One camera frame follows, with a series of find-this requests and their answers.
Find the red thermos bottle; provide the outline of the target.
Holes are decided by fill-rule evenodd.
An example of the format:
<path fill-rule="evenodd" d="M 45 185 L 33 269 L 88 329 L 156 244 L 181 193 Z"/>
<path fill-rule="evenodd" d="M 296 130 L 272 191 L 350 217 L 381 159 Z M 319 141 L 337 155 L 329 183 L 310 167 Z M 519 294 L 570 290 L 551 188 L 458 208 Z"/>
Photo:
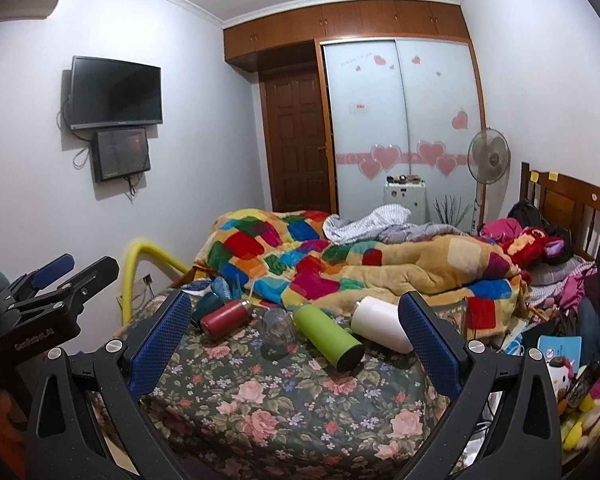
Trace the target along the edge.
<path fill-rule="evenodd" d="M 252 304 L 247 300 L 232 300 L 218 310 L 205 315 L 200 326 L 212 340 L 219 340 L 248 324 L 252 319 Z"/>

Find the clear glass cup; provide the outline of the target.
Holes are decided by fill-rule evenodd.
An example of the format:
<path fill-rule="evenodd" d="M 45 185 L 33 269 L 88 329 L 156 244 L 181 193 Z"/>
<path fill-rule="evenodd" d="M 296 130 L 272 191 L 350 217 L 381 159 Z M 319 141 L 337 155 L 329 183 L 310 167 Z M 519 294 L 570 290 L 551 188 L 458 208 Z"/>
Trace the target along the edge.
<path fill-rule="evenodd" d="M 284 308 L 266 310 L 262 316 L 262 353 L 270 361 L 286 356 L 297 342 L 294 321 Z"/>

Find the white kitty plush toy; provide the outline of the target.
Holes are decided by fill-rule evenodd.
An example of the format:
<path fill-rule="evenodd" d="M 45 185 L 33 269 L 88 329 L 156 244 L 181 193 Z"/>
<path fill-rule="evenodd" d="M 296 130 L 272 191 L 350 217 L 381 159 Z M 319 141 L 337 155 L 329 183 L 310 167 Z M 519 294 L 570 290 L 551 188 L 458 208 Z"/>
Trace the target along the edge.
<path fill-rule="evenodd" d="M 573 381 L 577 376 L 577 367 L 575 360 L 570 360 L 566 356 L 554 356 L 546 361 L 550 382 L 554 390 L 557 401 L 561 401 L 569 392 Z"/>

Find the blue booklet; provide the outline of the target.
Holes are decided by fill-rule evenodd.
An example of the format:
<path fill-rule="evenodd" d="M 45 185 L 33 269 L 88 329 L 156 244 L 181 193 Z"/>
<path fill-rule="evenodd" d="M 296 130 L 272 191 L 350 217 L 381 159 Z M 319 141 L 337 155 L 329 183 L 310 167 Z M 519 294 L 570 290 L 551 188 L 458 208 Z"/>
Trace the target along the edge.
<path fill-rule="evenodd" d="M 580 368 L 581 336 L 542 335 L 539 336 L 538 349 L 543 353 L 546 362 L 556 358 L 565 358 L 569 361 L 570 370 L 576 372 Z"/>

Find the floral bed cover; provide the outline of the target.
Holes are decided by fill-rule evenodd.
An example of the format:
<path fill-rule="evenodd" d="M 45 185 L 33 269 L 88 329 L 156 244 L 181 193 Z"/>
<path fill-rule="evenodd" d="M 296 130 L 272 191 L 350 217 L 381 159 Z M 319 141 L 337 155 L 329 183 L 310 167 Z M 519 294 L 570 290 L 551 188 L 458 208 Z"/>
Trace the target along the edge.
<path fill-rule="evenodd" d="M 303 337 L 263 351 L 263 309 L 213 342 L 190 328 L 140 407 L 191 476 L 392 479 L 450 401 L 416 356 L 366 344 L 339 374 Z"/>

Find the white thermos bottle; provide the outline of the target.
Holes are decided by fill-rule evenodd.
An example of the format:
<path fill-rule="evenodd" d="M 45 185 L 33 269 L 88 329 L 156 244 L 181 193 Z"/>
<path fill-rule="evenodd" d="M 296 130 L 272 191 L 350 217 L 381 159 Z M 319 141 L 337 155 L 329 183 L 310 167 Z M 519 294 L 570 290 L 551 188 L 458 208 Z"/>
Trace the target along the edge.
<path fill-rule="evenodd" d="M 354 306 L 350 327 L 358 336 L 394 352 L 409 354 L 413 351 L 411 341 L 400 323 L 396 304 L 365 296 Z"/>

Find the green thermos bottle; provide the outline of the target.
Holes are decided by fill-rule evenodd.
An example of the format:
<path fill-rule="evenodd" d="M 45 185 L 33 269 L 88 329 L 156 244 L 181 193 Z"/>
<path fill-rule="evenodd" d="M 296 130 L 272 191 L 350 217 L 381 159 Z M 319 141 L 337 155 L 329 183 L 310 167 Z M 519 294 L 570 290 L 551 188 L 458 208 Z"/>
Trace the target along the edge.
<path fill-rule="evenodd" d="M 352 372 L 362 362 L 364 344 L 320 308 L 304 304 L 294 310 L 292 317 L 303 336 L 339 373 Z"/>

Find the pink clothing pile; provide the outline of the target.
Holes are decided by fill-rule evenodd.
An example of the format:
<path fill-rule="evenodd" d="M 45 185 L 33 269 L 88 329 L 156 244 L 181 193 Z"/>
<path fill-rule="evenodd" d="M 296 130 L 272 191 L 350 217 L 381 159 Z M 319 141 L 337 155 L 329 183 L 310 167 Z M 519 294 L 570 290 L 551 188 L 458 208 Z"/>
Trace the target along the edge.
<path fill-rule="evenodd" d="M 484 224 L 479 236 L 501 244 L 514 240 L 522 231 L 522 226 L 515 218 L 501 218 Z"/>

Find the wooden headboard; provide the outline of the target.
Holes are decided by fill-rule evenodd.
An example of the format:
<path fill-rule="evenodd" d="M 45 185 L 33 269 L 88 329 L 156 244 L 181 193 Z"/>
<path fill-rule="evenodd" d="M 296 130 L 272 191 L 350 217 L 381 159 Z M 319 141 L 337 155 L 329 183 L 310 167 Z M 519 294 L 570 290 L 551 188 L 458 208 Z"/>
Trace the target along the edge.
<path fill-rule="evenodd" d="M 593 260 L 600 251 L 600 187 L 566 174 L 538 171 L 528 162 L 520 168 L 522 200 L 539 209 L 545 220 L 567 230 L 573 252 Z"/>

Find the grey white crumpled cloth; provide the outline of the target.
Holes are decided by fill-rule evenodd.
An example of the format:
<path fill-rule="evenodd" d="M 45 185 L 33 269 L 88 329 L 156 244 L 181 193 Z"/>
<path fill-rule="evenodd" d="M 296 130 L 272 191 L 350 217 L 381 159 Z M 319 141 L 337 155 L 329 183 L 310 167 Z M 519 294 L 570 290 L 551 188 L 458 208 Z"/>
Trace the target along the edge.
<path fill-rule="evenodd" d="M 411 211 L 401 205 L 382 205 L 361 219 L 349 220 L 332 214 L 323 223 L 323 233 L 337 245 L 358 242 L 400 244 L 426 242 L 439 235 L 460 235 L 464 232 L 455 226 L 441 223 L 411 222 Z"/>

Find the dark brown wooden door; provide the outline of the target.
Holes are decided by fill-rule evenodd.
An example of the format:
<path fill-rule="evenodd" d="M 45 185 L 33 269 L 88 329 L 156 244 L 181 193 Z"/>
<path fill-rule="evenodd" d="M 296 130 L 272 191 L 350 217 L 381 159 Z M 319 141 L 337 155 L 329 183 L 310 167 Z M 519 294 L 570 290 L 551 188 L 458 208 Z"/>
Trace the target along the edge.
<path fill-rule="evenodd" d="M 331 211 L 317 68 L 271 70 L 260 76 L 260 90 L 273 209 Z"/>

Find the standing electric fan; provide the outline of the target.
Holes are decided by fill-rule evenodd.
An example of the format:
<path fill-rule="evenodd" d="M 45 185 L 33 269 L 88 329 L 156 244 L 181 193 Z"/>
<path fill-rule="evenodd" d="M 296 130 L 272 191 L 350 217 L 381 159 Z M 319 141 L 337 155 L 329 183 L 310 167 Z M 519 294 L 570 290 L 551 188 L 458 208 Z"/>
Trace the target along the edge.
<path fill-rule="evenodd" d="M 510 148 L 503 133 L 493 128 L 480 130 L 471 140 L 467 166 L 475 180 L 476 206 L 472 229 L 477 232 L 483 224 L 486 210 L 486 189 L 505 176 L 510 165 Z"/>

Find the frosted sliding wardrobe with hearts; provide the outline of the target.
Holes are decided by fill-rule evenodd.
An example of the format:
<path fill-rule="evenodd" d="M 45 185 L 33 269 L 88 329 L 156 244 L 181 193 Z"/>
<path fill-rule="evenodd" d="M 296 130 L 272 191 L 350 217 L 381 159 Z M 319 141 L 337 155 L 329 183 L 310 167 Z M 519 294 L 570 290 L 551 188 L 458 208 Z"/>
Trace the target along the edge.
<path fill-rule="evenodd" d="M 339 213 L 366 216 L 384 204 L 386 177 L 406 174 L 426 182 L 425 222 L 469 231 L 477 185 L 467 152 L 482 117 L 468 44 L 340 41 L 322 55 Z"/>

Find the yellow foam padded rail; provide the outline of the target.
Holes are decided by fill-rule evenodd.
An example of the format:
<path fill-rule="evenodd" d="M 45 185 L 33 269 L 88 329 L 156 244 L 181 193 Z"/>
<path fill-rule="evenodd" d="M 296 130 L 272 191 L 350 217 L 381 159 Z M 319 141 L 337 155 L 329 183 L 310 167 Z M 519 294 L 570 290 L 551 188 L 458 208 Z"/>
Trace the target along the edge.
<path fill-rule="evenodd" d="M 189 270 L 189 264 L 172 256 L 157 244 L 136 238 L 126 246 L 120 276 L 119 304 L 121 323 L 125 325 L 134 313 L 134 301 L 140 290 L 140 282 L 145 274 L 144 266 L 151 264 L 167 278 L 177 280 Z"/>

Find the small black wall monitor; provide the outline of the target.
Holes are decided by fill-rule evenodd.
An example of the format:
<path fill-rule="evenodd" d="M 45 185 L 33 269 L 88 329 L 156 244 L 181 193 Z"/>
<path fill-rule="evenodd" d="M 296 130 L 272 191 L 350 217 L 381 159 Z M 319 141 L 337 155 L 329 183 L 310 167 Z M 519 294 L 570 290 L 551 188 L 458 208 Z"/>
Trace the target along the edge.
<path fill-rule="evenodd" d="M 99 130 L 92 137 L 96 183 L 123 179 L 150 170 L 148 136 L 144 128 Z"/>

